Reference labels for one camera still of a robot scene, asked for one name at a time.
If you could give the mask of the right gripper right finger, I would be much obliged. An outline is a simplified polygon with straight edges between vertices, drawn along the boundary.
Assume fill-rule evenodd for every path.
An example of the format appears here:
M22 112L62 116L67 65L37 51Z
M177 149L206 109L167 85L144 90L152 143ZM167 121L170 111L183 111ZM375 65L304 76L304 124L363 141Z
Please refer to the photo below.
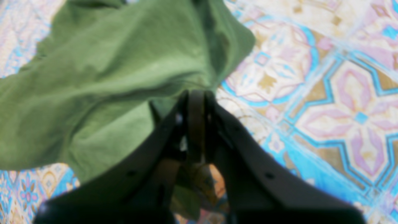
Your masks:
M201 152L220 171L228 224L364 224L353 205L311 186L267 154L213 93L199 91Z

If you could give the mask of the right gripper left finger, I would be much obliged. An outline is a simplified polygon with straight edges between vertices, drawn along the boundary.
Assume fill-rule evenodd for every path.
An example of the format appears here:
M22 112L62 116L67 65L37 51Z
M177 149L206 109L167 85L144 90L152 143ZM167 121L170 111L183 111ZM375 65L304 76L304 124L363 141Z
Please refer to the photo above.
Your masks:
M185 91L130 155L75 190L43 202L34 224L175 224L169 209L184 163L199 162L199 91Z

